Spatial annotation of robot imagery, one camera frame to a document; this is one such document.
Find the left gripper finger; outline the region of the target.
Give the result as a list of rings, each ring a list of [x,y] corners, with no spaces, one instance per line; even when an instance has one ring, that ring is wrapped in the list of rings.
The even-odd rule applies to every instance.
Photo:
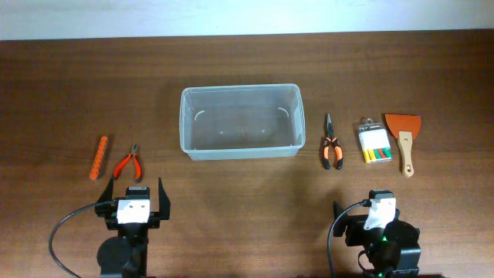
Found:
[[[168,220],[171,214],[171,201],[164,190],[162,179],[158,179],[158,196],[159,196],[159,217],[160,220]]]
[[[97,201],[98,203],[110,202],[113,199],[113,183],[114,183],[114,178],[110,178],[110,180],[107,183],[107,186],[103,190],[103,193],[98,198]]]

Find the orange black long-nose pliers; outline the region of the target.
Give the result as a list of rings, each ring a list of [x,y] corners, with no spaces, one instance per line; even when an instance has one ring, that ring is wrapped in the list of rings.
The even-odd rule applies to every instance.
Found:
[[[343,149],[340,146],[338,138],[334,135],[333,123],[330,114],[326,115],[326,134],[323,141],[323,166],[330,170],[330,149],[334,150],[336,157],[336,169],[341,170],[343,167]]]

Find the clear box coloured tubes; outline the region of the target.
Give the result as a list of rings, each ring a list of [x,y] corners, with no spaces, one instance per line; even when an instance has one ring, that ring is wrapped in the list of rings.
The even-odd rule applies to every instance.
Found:
[[[358,127],[358,137],[366,164],[392,160],[390,141],[382,122],[366,118]]]

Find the orange scraper wooden handle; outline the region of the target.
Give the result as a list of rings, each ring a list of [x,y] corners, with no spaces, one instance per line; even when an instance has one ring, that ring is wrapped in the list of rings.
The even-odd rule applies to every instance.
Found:
[[[421,128],[421,117],[409,114],[385,114],[386,124],[398,141],[402,158],[402,174],[410,178],[414,174],[411,158],[413,140]]]

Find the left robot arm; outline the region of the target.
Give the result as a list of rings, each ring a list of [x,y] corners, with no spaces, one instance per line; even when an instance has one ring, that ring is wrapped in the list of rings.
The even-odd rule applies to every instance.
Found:
[[[158,229],[170,218],[171,201],[162,180],[158,180],[159,210],[151,210],[151,190],[148,187],[129,187],[126,195],[113,197],[111,178],[97,200],[95,213],[104,219],[109,230],[117,235],[105,240],[96,259],[101,277],[135,277],[147,275],[148,231]]]

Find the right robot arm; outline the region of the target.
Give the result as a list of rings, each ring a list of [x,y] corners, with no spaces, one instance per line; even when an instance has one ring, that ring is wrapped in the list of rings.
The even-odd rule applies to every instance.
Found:
[[[360,246],[359,255],[365,255],[372,270],[358,262],[362,276],[373,278],[417,277],[421,247],[418,244],[420,230],[399,219],[396,209],[392,220],[383,228],[365,229],[366,215],[349,215],[348,212],[358,206],[369,206],[371,201],[364,199],[347,208],[333,203],[334,221],[328,232],[328,238],[344,237],[349,247]]]

